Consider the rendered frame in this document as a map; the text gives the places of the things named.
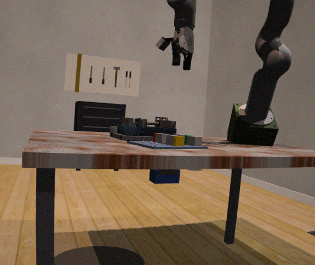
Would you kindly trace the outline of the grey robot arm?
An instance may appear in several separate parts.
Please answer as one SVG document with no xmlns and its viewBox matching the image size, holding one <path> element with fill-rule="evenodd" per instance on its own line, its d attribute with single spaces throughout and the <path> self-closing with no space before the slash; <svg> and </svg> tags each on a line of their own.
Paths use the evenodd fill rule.
<svg viewBox="0 0 315 265">
<path fill-rule="evenodd" d="M 196 0 L 167 0 L 167 3 L 175 11 L 174 26 L 195 28 Z M 248 124 L 267 126 L 273 122 L 270 105 L 277 81 L 292 61 L 291 52 L 280 37 L 290 21 L 294 3 L 295 0 L 270 0 L 268 16 L 255 42 L 263 68 L 254 73 L 247 103 L 238 109 L 239 117 Z"/>
</svg>

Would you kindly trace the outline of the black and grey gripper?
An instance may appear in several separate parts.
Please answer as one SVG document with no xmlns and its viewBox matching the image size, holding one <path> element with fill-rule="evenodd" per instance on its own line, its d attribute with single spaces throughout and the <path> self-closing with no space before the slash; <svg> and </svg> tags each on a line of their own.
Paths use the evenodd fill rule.
<svg viewBox="0 0 315 265">
<path fill-rule="evenodd" d="M 172 43 L 173 66 L 180 65 L 180 57 L 184 55 L 183 70 L 190 70 L 191 58 L 194 53 L 194 28 L 189 25 L 175 26 Z M 184 53 L 187 52 L 187 53 Z M 186 57 L 187 55 L 187 57 Z"/>
</svg>

